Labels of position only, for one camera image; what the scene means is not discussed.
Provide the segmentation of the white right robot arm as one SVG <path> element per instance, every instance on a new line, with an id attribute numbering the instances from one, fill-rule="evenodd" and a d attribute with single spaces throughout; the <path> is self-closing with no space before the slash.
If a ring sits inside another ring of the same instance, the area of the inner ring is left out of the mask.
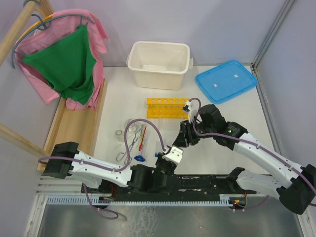
<path id="1" fill-rule="evenodd" d="M 231 172 L 232 178 L 226 181 L 230 192 L 255 191 L 278 199 L 284 207 L 299 215 L 313 205 L 315 166 L 302 166 L 269 149 L 240 124 L 226 121 L 213 104 L 195 109 L 191 101 L 186 101 L 182 110 L 188 119 L 180 123 L 179 134 L 172 144 L 174 149 L 194 146 L 200 139 L 212 138 L 220 146 L 247 157 L 268 172 L 263 175 L 235 168 Z"/>

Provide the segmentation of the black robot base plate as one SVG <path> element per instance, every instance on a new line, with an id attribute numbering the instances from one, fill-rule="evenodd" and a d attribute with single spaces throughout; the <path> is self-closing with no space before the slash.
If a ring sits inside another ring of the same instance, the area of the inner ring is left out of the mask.
<path id="1" fill-rule="evenodd" d="M 123 188 L 102 181 L 97 189 L 87 188 L 89 194 L 113 194 L 115 201 L 171 202 L 171 201 L 219 201 L 220 195 L 255 194 L 245 191 L 226 175 L 159 175 L 141 186 Z"/>

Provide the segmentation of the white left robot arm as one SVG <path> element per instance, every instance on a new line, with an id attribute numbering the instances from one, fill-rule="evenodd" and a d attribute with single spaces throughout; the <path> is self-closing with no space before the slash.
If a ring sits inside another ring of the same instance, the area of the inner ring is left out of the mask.
<path id="1" fill-rule="evenodd" d="M 183 154 L 182 149 L 172 146 L 166 153 L 158 154 L 155 168 L 138 164 L 123 169 L 79 151 L 78 146 L 75 142 L 55 145 L 50 157 L 40 159 L 47 160 L 43 175 L 58 179 L 71 176 L 100 193 L 109 188 L 109 182 L 149 192 L 164 187 L 167 176 L 174 173 Z"/>

